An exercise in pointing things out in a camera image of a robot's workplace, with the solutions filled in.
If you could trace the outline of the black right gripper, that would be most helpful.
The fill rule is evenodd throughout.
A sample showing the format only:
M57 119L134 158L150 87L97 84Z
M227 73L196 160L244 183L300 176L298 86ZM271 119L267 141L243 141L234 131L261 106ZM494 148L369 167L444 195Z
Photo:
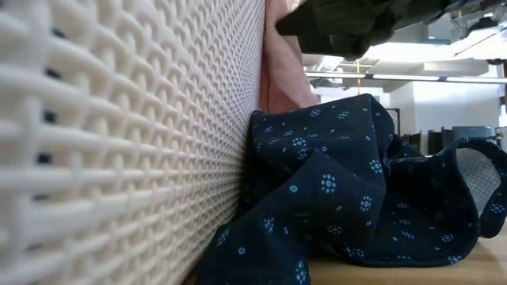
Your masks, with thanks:
M276 23L282 36L294 36L304 54L362 57L394 33L392 1L306 0Z

